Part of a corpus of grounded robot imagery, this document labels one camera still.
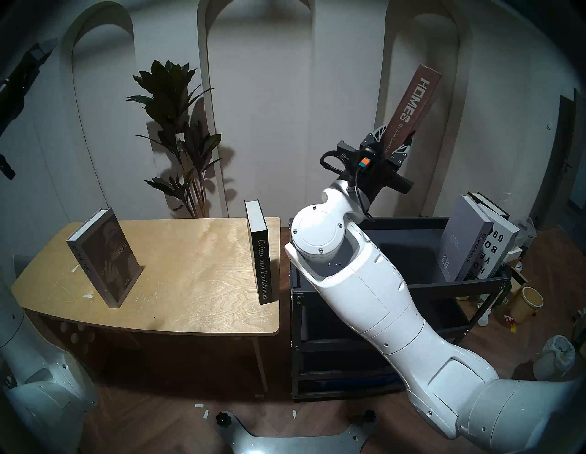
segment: homes book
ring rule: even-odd
[[[461,281],[466,277],[492,224],[470,197],[458,196],[435,252],[446,282]]]
[[[245,202],[248,240],[253,260],[254,280],[261,304],[270,303],[272,298],[271,258],[268,250],[268,228],[258,200]]]
[[[381,138],[386,158],[403,144],[425,117],[433,104],[431,98],[440,79],[439,72],[419,65]]]
[[[67,245],[106,304],[119,308],[142,268],[112,208],[98,210],[71,234]]]

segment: cable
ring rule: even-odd
[[[360,170],[360,166],[356,166],[356,175],[354,176],[355,184],[356,184],[356,196],[358,197],[358,202],[360,202],[360,208],[362,208],[362,214],[364,217],[367,218],[370,222],[374,222],[374,219],[371,215],[369,215],[366,210],[364,209],[364,203],[362,202],[362,196],[360,195],[360,188],[358,187],[358,171]]]

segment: table leg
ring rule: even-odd
[[[253,337],[254,352],[257,357],[258,371],[260,372],[260,379],[263,382],[264,392],[268,392],[267,378],[264,376],[263,359],[260,356],[260,348],[258,347],[258,338]]]

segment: potted plant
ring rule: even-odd
[[[211,90],[208,88],[193,96],[202,86],[199,84],[188,93],[187,87],[195,71],[196,69],[189,69],[189,63],[180,66],[167,61],[163,66],[155,60],[151,72],[139,71],[139,76],[133,75],[134,80],[152,96],[135,95],[126,99],[143,104],[148,116],[161,127],[161,131],[157,133],[159,140],[143,135],[138,137],[149,139],[169,150],[177,159],[183,176],[183,182],[180,182],[179,175],[175,178],[170,176],[169,181],[159,177],[145,181],[155,189],[180,200],[182,204],[173,210],[177,211],[185,206],[193,218],[208,216],[205,171],[219,160],[210,161],[210,158],[212,150],[222,140],[220,134],[203,135],[199,120],[193,122],[193,125],[189,124],[189,106]]]

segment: metal base plate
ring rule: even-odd
[[[230,412],[216,416],[216,431],[235,454],[359,454],[364,442],[379,423],[368,410],[340,435],[270,437],[254,436]]]

